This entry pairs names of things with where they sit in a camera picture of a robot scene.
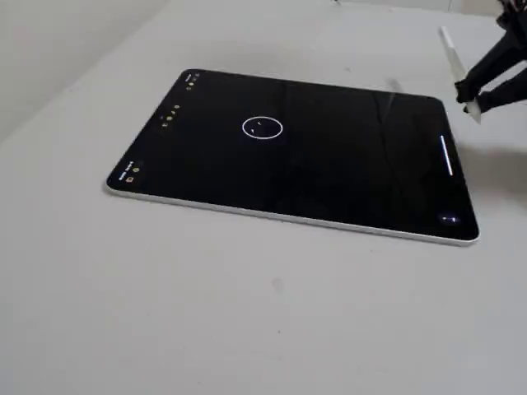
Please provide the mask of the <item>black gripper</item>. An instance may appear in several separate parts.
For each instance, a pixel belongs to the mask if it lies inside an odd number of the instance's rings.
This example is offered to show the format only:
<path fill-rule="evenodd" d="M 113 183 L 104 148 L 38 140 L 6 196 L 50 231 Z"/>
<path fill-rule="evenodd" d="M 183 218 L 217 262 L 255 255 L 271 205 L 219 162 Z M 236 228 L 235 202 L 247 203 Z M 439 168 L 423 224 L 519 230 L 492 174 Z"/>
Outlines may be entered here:
<path fill-rule="evenodd" d="M 503 72 L 526 60 L 526 1 L 499 0 L 497 24 L 507 32 L 455 83 L 458 103 L 478 102 L 482 112 L 526 100 L 526 69 L 491 91 L 482 88 Z"/>

